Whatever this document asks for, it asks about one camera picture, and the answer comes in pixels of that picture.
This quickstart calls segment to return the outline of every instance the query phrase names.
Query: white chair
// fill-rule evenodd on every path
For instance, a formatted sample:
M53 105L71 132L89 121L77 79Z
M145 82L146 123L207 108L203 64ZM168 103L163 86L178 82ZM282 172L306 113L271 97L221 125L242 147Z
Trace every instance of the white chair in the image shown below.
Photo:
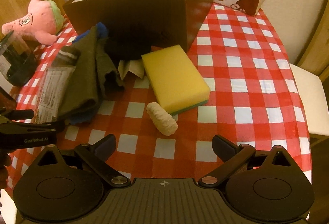
M329 112L319 77L290 64L302 99L310 134L329 136Z
M1 213L6 224L20 224L23 219L17 211L14 201L5 190L1 190Z

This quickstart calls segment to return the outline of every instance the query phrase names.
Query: table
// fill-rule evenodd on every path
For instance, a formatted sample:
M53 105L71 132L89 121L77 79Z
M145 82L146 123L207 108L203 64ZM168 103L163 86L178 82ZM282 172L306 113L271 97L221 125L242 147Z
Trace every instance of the table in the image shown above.
M35 107L38 84L59 49L76 36L67 21L52 46L35 50L37 72L18 97L18 109ZM147 77L125 79L124 92L109 93L91 123L69 126L58 135L58 147L71 149L95 143L109 133L117 139L116 152L107 163L131 180L135 177L198 180L221 164L211 140L223 135L234 143L257 150L283 145L311 180L311 156L305 113L287 54L262 10L255 17L213 5L188 56L211 89L204 106L175 116L177 132L160 134L146 113L156 101ZM21 175L41 147L17 150L11 157L12 195Z

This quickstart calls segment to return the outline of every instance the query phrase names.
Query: metal screw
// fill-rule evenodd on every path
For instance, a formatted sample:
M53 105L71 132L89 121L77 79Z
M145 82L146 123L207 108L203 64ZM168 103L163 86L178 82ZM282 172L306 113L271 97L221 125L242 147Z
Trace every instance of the metal screw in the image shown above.
M114 184L120 185L120 184L125 184L128 181L128 179L123 176L116 176L116 177L112 178L111 181Z
M204 184L211 185L211 184L215 184L218 180L215 177L208 176L208 177L203 177L201 181Z

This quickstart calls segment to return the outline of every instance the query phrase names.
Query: yellow sponge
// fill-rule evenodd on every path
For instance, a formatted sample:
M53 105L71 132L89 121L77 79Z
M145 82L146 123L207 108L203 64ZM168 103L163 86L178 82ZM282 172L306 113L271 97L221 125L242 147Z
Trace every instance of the yellow sponge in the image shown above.
M144 54L142 60L158 103L169 114L208 101L208 85L179 45Z

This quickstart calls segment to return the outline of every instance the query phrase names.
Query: cardboard box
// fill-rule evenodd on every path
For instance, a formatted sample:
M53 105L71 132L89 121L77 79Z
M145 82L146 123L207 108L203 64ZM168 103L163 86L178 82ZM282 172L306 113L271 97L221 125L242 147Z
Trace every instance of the cardboard box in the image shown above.
M78 34L98 22L120 38L134 35L159 47L190 49L213 0L69 0L63 8Z

